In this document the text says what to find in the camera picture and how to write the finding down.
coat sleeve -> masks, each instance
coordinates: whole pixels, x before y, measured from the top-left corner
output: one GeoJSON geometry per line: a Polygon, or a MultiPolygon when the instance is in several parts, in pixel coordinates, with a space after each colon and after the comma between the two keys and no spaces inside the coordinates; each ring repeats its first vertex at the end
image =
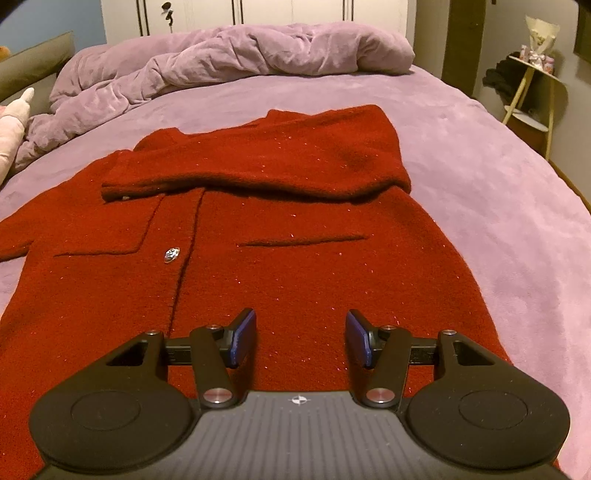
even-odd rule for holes
{"type": "Polygon", "coordinates": [[[93,162],[0,222],[0,261],[26,255],[35,240],[52,225],[104,203],[100,195],[101,180],[115,165],[119,153],[116,151],[93,162]]]}

stuffed toy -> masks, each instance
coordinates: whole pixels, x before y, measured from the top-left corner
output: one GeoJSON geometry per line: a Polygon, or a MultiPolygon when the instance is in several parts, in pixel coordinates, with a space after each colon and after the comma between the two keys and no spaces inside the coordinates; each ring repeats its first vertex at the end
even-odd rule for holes
{"type": "Polygon", "coordinates": [[[0,47],[0,61],[6,60],[10,55],[10,50],[8,47],[0,47]]]}
{"type": "Polygon", "coordinates": [[[31,114],[33,95],[35,90],[28,88],[20,98],[9,103],[3,111],[0,110],[0,184],[4,182],[21,146],[31,114]]]}

picture frame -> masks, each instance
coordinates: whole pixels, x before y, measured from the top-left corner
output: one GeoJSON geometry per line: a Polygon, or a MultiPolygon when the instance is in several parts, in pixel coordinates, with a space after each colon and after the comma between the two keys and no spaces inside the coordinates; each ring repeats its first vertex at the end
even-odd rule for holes
{"type": "Polygon", "coordinates": [[[591,12],[579,7],[579,24],[574,41],[574,53],[591,63],[591,12]]]}

coat button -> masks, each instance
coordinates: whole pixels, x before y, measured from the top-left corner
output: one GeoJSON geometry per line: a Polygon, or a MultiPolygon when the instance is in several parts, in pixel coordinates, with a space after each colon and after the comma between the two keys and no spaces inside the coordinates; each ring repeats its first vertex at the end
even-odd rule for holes
{"type": "Polygon", "coordinates": [[[181,252],[181,249],[179,247],[174,247],[174,248],[170,248],[169,250],[166,250],[166,253],[164,254],[164,261],[166,263],[172,262],[172,260],[174,260],[178,257],[178,254],[180,252],[181,252]]]}

silver button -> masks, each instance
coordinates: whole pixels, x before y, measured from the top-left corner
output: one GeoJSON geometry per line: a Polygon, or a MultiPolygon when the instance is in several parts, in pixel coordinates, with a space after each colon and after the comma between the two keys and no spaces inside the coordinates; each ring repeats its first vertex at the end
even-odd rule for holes
{"type": "Polygon", "coordinates": [[[164,261],[166,263],[172,262],[172,260],[174,260],[178,257],[178,254],[180,252],[181,252],[181,249],[179,247],[174,247],[174,248],[170,248],[169,250],[166,250],[166,253],[164,254],[164,261]]]}
{"type": "Polygon", "coordinates": [[[391,402],[393,399],[396,398],[396,394],[387,388],[372,388],[369,390],[365,397],[374,403],[388,403],[391,402]]]}
{"type": "Polygon", "coordinates": [[[210,388],[203,394],[203,398],[209,403],[226,403],[233,397],[232,392],[227,388],[210,388]]]}

